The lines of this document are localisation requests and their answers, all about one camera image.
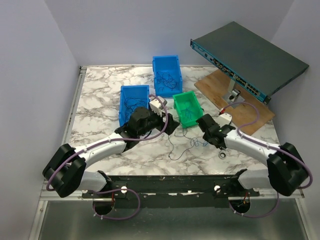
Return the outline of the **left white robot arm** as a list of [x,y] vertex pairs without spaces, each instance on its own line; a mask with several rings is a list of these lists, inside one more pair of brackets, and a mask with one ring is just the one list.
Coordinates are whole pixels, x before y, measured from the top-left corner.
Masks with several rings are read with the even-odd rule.
[[110,179],[102,171],[90,173],[86,169],[106,157],[132,149],[139,142],[151,140],[152,137],[144,136],[154,129],[169,136],[178,126],[179,122],[168,112],[157,114],[138,107],[128,122],[104,139],[80,147],[61,145],[42,171],[47,180],[46,190],[55,191],[61,198],[76,190],[94,191],[101,198],[107,197],[111,191]]

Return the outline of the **green bin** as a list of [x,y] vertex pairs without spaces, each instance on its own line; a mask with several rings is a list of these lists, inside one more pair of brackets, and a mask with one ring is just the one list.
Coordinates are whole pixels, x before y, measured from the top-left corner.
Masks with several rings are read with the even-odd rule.
[[203,116],[203,109],[194,91],[175,94],[173,108],[176,110],[178,119],[183,128],[197,125],[196,120]]

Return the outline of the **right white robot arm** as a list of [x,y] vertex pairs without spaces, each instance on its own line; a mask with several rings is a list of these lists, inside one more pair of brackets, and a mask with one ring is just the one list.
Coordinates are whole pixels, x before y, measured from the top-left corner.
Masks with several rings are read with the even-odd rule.
[[283,196],[291,196],[299,188],[313,182],[310,169],[294,145],[268,143],[240,131],[229,124],[220,126],[209,114],[196,120],[203,139],[217,149],[231,149],[243,153],[266,166],[262,170],[244,170],[230,183],[230,191],[241,196],[253,188],[273,188]]

